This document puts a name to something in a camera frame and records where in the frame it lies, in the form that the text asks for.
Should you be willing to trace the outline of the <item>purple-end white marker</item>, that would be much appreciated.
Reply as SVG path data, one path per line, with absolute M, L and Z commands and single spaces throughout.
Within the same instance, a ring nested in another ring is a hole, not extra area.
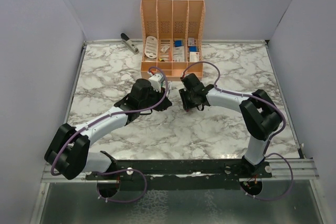
M 172 90 L 173 83 L 172 81 L 169 82 L 168 89 L 167 89 L 167 97 L 170 96 L 171 90 Z

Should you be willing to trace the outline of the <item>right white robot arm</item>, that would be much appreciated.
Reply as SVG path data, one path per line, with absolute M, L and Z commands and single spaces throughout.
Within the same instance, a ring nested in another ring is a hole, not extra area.
M 183 109 L 188 111 L 205 106 L 217 106 L 242 114 L 250 139 L 241 171 L 246 177 L 254 177 L 265 160 L 269 142 L 280 125 L 286 126 L 282 112 L 274 105 L 268 94 L 261 89 L 249 93 L 222 91 L 213 84 L 204 86 L 198 77 L 191 73 L 181 78 L 184 88 L 179 90 Z

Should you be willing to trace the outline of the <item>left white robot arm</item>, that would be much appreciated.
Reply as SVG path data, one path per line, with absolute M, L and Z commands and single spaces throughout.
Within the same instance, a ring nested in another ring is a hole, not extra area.
M 76 126 L 61 125 L 44 156 L 52 166 L 51 174 L 71 180 L 82 172 L 97 172 L 104 179 L 112 178 L 116 172 L 114 158 L 104 151 L 91 152 L 91 146 L 141 115 L 169 108 L 168 89 L 168 82 L 159 74 L 138 79 L 129 94 L 99 117 Z

